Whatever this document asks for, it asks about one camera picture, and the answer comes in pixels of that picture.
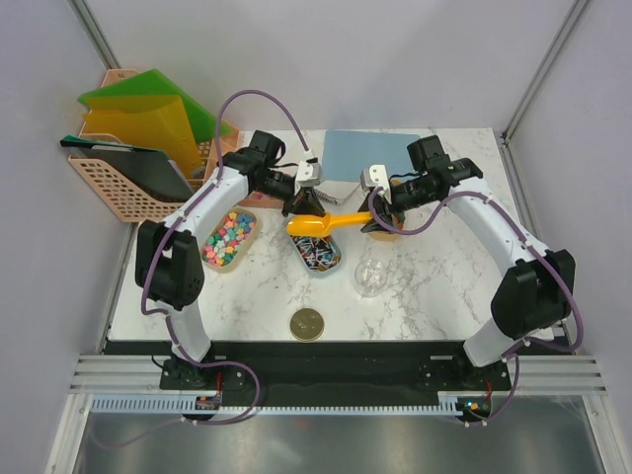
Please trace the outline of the orange plastic scoop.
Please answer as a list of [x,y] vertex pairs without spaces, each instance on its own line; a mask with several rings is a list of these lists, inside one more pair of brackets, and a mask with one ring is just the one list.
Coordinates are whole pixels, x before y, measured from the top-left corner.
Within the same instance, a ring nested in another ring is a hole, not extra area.
[[326,212],[324,216],[296,215],[288,221],[286,231],[290,236],[324,238],[338,227],[363,225],[370,220],[369,211],[348,214]]

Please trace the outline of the clear plastic jar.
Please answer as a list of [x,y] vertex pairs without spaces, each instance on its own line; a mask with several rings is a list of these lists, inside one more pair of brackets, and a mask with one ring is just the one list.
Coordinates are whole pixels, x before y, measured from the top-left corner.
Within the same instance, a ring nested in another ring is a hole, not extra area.
[[374,297],[380,294],[388,281],[387,267],[375,259],[366,259],[358,263],[353,276],[354,289],[361,297]]

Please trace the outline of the blue tray of lollipops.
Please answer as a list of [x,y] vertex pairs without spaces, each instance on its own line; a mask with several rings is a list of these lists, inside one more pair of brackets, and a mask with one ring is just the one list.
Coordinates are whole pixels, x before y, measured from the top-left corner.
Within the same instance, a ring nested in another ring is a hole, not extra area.
[[290,240],[307,273],[312,277],[329,276],[342,263],[342,251],[332,236],[291,236]]

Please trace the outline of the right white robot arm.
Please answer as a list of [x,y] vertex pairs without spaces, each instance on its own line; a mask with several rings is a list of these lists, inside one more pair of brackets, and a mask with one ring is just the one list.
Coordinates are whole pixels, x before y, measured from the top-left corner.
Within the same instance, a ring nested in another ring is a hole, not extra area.
[[573,297],[576,262],[561,250],[551,251],[515,221],[497,200],[481,169],[469,158],[453,160],[433,135],[408,145],[412,179],[395,185],[385,166],[373,164],[360,174],[371,214],[365,231],[405,235],[395,221],[406,211],[434,203],[419,228],[430,228],[443,208],[458,216],[496,263],[501,283],[490,303],[491,318],[458,350],[452,376],[461,387],[477,387],[488,365],[536,344],[561,352],[583,341],[584,326]]

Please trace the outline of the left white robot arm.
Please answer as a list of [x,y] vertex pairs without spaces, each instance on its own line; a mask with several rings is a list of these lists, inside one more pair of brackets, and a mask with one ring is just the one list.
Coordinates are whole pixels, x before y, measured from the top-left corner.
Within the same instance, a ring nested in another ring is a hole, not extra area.
[[198,306],[205,239],[252,192],[280,200],[283,215],[324,213],[314,193],[323,181],[315,154],[305,147],[305,158],[290,176],[277,167],[284,151],[282,140],[255,131],[248,146],[223,155],[206,183],[175,212],[138,228],[134,278],[142,289],[141,313],[164,318],[172,352],[185,360],[183,377],[195,388],[208,387],[217,373],[215,362],[205,357],[211,340]]

